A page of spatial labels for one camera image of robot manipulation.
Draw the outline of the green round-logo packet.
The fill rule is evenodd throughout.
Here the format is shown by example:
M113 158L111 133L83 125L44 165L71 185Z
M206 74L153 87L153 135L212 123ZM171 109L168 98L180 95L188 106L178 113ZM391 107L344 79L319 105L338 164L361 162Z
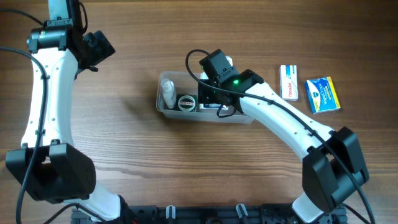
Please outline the green round-logo packet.
M196 112L197 96L196 95L177 95L176 110L182 112Z

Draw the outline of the white orange medicine box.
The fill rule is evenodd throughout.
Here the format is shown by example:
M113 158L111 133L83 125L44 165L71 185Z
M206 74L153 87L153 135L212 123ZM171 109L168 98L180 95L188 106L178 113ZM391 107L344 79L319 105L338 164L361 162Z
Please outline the white orange medicine box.
M200 74L200 80L203 83L209 84L209 79L205 72ZM215 103L214 98L210 95L209 89L205 88L205 86L201 84L198 84L198 102L201 110L217 110L221 106L220 104ZM223 105L222 110L228 109L228 106Z

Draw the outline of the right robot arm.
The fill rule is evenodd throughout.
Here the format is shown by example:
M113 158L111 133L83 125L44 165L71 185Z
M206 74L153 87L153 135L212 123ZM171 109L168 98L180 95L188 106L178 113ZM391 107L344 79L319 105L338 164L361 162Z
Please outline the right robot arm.
M357 135L347 127L338 131L309 118L277 96L254 71L231 65L217 49L199 62L208 77L198 84L210 89L221 105L232 106L262 123L285 142L302 162L303 193L291 210L301 223L313 223L331 213L357 192L368 213L374 215L361 186L369 180Z

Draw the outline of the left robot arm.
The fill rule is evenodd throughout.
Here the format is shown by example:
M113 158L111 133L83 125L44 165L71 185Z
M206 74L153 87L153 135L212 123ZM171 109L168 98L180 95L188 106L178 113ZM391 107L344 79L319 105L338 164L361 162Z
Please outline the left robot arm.
M124 199L96 180L93 161L75 148L71 131L73 82L115 50L101 31L88 32L80 1L49 1L49 19L33 29L24 56L34 79L29 122L6 167L21 184L18 202L33 200L75 207L99 223L133 218Z

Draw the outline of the white spray bottle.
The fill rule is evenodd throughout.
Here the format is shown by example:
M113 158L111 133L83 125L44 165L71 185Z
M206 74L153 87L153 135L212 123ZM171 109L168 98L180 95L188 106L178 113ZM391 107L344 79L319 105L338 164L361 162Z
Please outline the white spray bottle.
M174 109L177 102L177 92L173 81L165 78L160 83L162 88L162 96L165 104L169 109Z

